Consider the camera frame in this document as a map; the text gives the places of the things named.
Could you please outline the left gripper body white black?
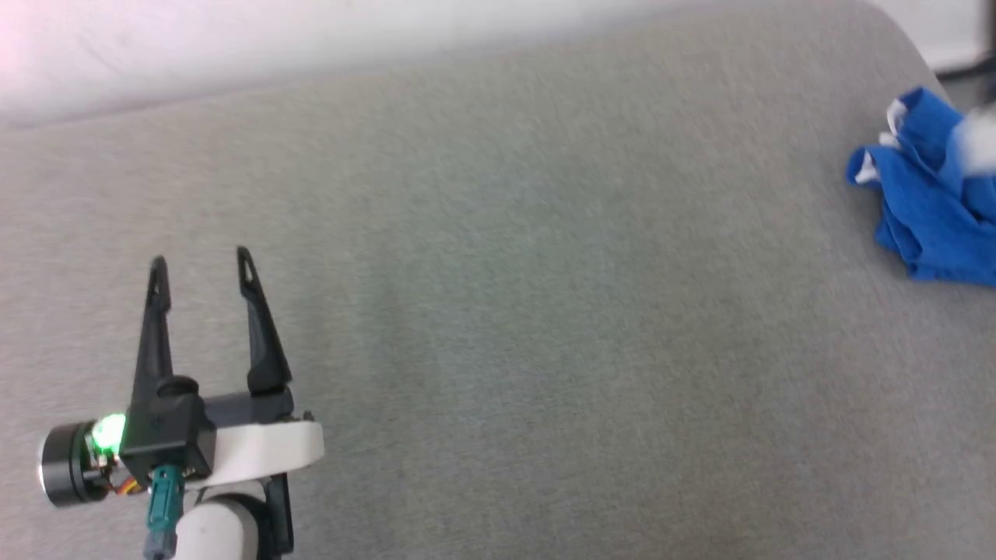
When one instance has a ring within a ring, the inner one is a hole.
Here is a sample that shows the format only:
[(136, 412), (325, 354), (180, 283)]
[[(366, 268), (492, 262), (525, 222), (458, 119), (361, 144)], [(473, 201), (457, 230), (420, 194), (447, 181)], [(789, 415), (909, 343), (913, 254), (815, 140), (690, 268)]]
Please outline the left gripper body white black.
[(324, 456), (324, 433), (296, 418), (288, 389), (202, 398), (53, 428), (37, 478), (60, 508), (146, 495), (146, 559), (284, 559), (295, 549), (288, 476)]

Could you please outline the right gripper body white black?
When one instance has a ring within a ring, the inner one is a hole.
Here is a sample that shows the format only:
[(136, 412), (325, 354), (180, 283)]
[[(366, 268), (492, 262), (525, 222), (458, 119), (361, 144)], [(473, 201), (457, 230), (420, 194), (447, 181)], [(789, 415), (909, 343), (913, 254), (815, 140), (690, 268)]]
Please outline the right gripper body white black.
[(995, 173), (995, 106), (985, 105), (964, 114), (953, 132), (956, 155), (965, 177)]

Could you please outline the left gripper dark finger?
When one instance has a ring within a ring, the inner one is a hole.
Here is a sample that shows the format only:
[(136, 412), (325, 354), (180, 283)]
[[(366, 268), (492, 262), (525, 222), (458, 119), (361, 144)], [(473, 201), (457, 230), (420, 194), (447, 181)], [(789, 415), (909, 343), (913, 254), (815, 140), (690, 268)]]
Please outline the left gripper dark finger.
[(240, 292), (247, 304), (250, 343), (247, 387), (253, 396), (277, 393), (293, 379), (287, 355), (249, 249), (238, 246), (236, 260)]
[(170, 309), (170, 276), (165, 258), (159, 255), (149, 267), (131, 404), (156, 397), (160, 384), (174, 375), (167, 323)]

